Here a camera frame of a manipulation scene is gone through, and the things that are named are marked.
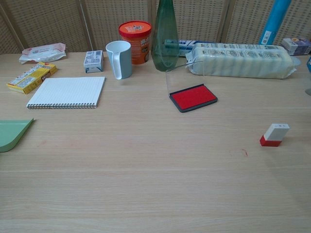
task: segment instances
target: white mug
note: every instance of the white mug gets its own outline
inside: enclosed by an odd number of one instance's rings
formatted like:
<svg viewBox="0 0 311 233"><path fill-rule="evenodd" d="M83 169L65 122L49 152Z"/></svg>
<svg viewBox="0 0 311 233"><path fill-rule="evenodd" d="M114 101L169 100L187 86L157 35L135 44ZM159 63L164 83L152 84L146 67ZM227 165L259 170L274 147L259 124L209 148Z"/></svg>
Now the white mug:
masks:
<svg viewBox="0 0 311 233"><path fill-rule="evenodd" d="M126 79L132 74L131 44L118 40L106 45L110 65L116 79Z"/></svg>

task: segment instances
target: lined paper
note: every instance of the lined paper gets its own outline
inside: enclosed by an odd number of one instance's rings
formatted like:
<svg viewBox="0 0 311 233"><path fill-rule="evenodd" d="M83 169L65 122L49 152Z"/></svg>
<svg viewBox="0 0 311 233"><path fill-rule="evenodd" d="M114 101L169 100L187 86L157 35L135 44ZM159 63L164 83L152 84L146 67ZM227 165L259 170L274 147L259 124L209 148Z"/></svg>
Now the lined paper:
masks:
<svg viewBox="0 0 311 233"><path fill-rule="evenodd" d="M97 107L105 80L105 77L47 78L27 107L37 104L86 104Z"/></svg>

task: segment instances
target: red stain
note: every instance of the red stain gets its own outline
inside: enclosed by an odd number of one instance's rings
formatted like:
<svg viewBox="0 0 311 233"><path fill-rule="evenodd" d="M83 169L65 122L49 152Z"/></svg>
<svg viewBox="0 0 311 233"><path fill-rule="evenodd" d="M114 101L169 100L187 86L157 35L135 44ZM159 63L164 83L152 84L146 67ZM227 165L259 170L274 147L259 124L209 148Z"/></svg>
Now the red stain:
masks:
<svg viewBox="0 0 311 233"><path fill-rule="evenodd" d="M245 149L241 149L241 150L243 150L245 152L245 157L248 157L247 151Z"/></svg>
<svg viewBox="0 0 311 233"><path fill-rule="evenodd" d="M43 140L42 142L40 142L40 144L37 147L43 146L46 143L47 143L47 140Z"/></svg>

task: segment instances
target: notebook spiral binding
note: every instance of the notebook spiral binding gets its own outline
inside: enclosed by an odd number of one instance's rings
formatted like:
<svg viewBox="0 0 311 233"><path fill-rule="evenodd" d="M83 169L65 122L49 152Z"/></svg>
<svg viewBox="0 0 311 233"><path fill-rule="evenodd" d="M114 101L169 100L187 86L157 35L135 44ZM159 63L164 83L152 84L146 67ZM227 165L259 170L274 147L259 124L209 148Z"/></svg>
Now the notebook spiral binding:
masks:
<svg viewBox="0 0 311 233"><path fill-rule="evenodd" d="M54 104L27 104L29 109L51 109L51 108L96 108L95 103L54 103Z"/></svg>

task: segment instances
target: mug handle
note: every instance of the mug handle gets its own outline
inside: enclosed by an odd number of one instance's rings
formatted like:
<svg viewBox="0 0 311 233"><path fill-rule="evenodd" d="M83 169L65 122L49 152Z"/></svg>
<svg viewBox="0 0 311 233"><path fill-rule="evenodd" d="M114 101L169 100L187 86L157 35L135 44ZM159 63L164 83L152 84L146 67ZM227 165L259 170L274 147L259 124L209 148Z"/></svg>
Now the mug handle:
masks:
<svg viewBox="0 0 311 233"><path fill-rule="evenodd" d="M118 80L122 79L121 64L120 64L120 53L119 52L112 54L112 67L113 67L113 73L115 74L115 78Z"/></svg>

